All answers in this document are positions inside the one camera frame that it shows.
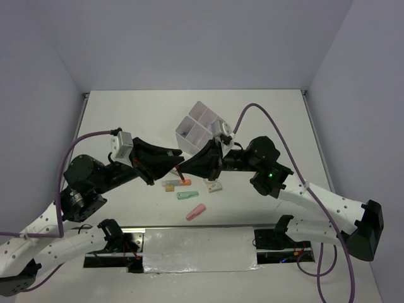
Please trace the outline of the red pencil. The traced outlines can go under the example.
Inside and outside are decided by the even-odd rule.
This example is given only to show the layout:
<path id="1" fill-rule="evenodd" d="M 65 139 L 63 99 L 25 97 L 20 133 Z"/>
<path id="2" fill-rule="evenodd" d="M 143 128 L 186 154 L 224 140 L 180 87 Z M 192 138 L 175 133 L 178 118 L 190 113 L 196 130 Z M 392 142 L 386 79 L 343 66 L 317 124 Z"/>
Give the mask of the red pencil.
<path id="1" fill-rule="evenodd" d="M 182 183 L 185 183 L 186 179 L 185 179 L 185 177 L 183 176 L 183 174 L 181 173 L 181 171 L 180 171 L 180 169 L 179 169 L 179 166 L 177 165 L 175 168 L 176 168 L 176 171 L 177 171 L 177 173 L 178 173 L 178 175 L 179 175 L 179 177 L 180 177 L 180 179 L 181 179 L 181 182 L 182 182 Z"/>

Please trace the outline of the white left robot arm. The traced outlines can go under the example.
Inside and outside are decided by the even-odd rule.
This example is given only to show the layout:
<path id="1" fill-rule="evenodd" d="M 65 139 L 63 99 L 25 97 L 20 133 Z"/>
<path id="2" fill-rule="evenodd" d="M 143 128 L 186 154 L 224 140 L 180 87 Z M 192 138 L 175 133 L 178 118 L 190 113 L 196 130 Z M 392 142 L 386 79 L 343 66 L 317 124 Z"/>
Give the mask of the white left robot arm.
<path id="1" fill-rule="evenodd" d="M 1 245 L 1 296 L 34 290 L 41 273 L 57 270 L 80 254 L 135 252 L 139 248 L 114 219 L 102 220 L 73 237 L 64 236 L 106 204 L 105 193 L 137 178 L 152 186 L 184 161 L 181 150 L 154 146 L 139 138 L 114 134 L 112 144 L 107 165 L 85 154 L 63 162 L 55 200 Z"/>

